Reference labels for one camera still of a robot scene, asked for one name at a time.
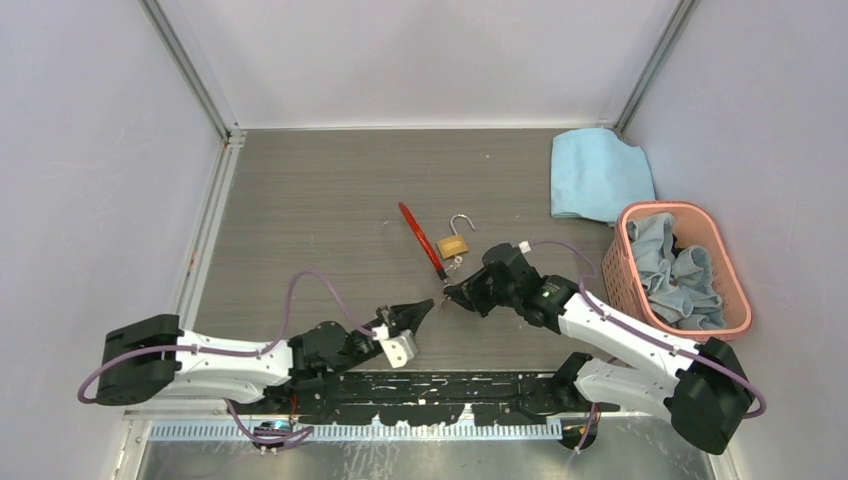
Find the brass padlock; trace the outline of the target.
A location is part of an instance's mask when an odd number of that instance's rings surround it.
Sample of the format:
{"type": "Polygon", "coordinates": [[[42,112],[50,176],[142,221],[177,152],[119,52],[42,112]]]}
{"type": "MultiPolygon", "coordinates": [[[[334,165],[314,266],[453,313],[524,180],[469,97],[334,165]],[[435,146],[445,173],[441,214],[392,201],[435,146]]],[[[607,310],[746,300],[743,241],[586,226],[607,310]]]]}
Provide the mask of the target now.
{"type": "Polygon", "coordinates": [[[461,257],[470,251],[465,238],[458,232],[456,227],[456,222],[458,220],[463,220],[472,231],[476,230],[473,221],[467,215],[453,215],[449,220],[451,235],[436,242],[437,250],[443,260],[450,260],[457,256],[461,257]]]}

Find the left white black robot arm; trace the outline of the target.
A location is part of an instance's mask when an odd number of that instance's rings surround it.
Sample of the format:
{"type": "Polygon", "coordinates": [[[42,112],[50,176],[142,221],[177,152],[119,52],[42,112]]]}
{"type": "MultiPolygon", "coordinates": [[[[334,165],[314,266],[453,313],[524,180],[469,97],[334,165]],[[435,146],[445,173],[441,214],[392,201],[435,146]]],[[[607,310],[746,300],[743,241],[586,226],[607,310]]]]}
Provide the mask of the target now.
{"type": "Polygon", "coordinates": [[[108,333],[101,366],[78,391],[83,403],[130,406],[155,397],[226,399],[277,413],[292,393],[384,356],[405,366],[418,353],[415,335],[432,300],[382,306],[352,331],[333,321],[277,342],[216,338],[160,314],[108,333]]]}

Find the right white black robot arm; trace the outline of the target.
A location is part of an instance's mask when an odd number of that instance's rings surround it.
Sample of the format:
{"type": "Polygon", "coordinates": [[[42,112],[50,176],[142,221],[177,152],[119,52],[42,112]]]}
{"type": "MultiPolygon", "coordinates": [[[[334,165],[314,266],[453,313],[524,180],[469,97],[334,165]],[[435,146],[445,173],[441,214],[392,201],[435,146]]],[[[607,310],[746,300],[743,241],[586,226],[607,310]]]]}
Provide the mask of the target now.
{"type": "Polygon", "coordinates": [[[603,303],[583,282],[542,275],[526,259],[528,242],[501,243],[485,252],[480,270],[454,284],[445,297],[487,316],[514,311],[528,324],[591,344],[618,359],[612,365],[573,353],[555,375],[558,403],[577,411],[610,404],[667,422],[692,446],[723,454],[745,419],[765,412],[733,348],[665,333],[603,303]]]}

